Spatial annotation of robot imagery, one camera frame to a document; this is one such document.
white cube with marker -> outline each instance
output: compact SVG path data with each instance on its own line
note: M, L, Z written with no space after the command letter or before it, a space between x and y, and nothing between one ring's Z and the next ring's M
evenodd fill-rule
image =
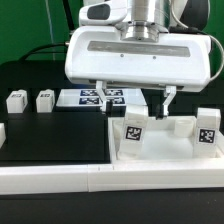
M194 157L215 158L221 113L218 109L199 108L195 128Z
M27 103L25 90L13 91L6 100L8 113L23 113Z
M40 91L37 99L38 113L51 113L55 104L55 94L53 90Z
M147 124L147 106L127 105L123 123L123 136L118 151L119 160L138 158L142 150Z

white platform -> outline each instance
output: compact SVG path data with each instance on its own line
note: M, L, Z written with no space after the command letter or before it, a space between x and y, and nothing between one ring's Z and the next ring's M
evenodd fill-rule
M113 106L125 106L126 104L135 104L135 105L146 105L145 99L143 97L142 91L140 89L119 89L122 90L123 95L121 96L112 96L108 95L107 98L124 98L123 104L113 104ZM91 98L99 99L99 96L81 96L81 91L88 91L84 89L63 89L61 90L60 96L58 98L57 107L100 107L102 106L101 101L99 104L87 104L81 105L80 99Z
M0 168L0 194L224 187L221 133L216 158L194 159L192 139L176 139L172 135L175 117L165 121L149 119L146 145L138 160L117 159L119 132L114 132L113 123L122 124L122 118L111 118L112 164Z

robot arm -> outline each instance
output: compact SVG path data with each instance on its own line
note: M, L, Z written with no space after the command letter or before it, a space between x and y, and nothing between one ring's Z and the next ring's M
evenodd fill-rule
M195 18L192 6L201 19L186 18L188 14ZM176 91L200 92L211 81L209 53L214 40L188 30L172 34L169 28L185 22L202 27L209 12L209 0L112 0L88 5L80 11L82 26L69 45L66 75L73 83L97 82L103 102L107 84L162 89L167 97L162 117L166 117Z

green background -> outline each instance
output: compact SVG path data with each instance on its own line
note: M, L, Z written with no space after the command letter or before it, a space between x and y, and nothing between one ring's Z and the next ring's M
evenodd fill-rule
M78 27L78 11L82 0L70 0ZM55 42L69 38L62 0L49 0ZM224 45L224 1L211 0L211 16L205 29ZM45 0L1 0L0 4L0 64L17 60L29 50L51 43ZM31 59L53 59L50 55L35 55ZM213 72L219 66L219 52L212 54Z

cable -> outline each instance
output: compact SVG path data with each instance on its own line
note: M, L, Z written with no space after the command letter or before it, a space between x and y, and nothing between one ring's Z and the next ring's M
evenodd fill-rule
M40 47L36 47L33 50L29 51L25 55L23 55L19 61L25 61L30 55L34 54L37 51L43 50L43 49L49 49L54 47L66 47L65 43L57 43L57 44L47 44Z
M188 29L189 27L187 25L183 24L175 15L175 12L174 12L174 0L170 0L170 4L171 4L171 14L172 14L173 19L175 20L175 22L179 26ZM215 37L213 37L211 35L208 35L208 36L217 45L217 47L219 48L220 53L221 53L221 64L220 64L220 67L219 67L218 71L216 72L216 74L212 78L210 78L210 82L212 82L216 78L218 78L218 76L221 74L221 72L222 72L222 70L224 68L224 50L223 50L222 44Z
M64 6L65 15L66 15L67 23L68 23L68 28L69 28L70 32L72 32L75 30L75 26L74 26L74 22L72 19L72 13L70 10L68 0L63 0L63 6Z
M49 28L50 28L51 43L54 44L53 26L52 26L51 12L50 12L48 0L45 0L45 4L46 4L46 10L47 10L47 16L48 16L48 22L49 22Z

